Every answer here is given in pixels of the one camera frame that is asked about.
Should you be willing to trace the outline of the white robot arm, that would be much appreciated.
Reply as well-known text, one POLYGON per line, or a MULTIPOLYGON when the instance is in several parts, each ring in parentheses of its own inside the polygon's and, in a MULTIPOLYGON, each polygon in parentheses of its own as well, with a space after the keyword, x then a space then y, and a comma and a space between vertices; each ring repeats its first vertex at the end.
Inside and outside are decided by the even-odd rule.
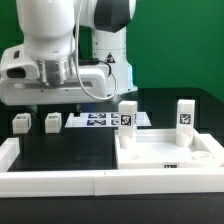
POLYGON ((16 0, 23 42, 0 59, 8 106, 113 101, 133 92, 127 26, 136 0, 16 0))

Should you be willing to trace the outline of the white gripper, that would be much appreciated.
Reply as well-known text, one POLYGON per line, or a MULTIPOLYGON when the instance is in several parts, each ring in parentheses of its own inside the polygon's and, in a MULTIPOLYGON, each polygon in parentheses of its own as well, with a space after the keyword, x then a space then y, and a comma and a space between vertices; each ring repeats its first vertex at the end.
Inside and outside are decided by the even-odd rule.
MULTIPOLYGON (((0 65, 0 100, 6 105, 88 103, 109 95, 106 65, 75 68, 73 55, 61 61, 34 60, 23 45, 4 51, 0 65)), ((79 117, 81 105, 73 115, 79 117)))

